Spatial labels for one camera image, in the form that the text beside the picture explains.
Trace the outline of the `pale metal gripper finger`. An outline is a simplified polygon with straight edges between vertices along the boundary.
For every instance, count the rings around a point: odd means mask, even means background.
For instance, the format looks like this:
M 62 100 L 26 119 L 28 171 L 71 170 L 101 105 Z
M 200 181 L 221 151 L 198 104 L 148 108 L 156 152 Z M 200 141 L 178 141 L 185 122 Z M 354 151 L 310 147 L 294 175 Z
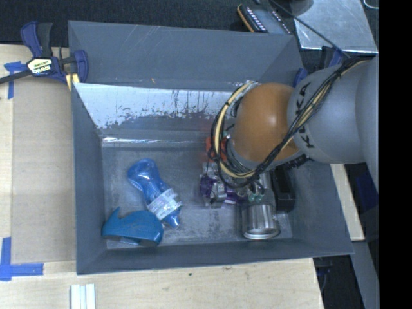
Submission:
M 216 162 L 203 162 L 201 180 L 215 180 L 221 181 L 221 176 L 218 171 L 218 165 Z
M 227 199 L 224 185 L 212 185 L 205 191 L 204 203 L 206 207 L 221 207 Z

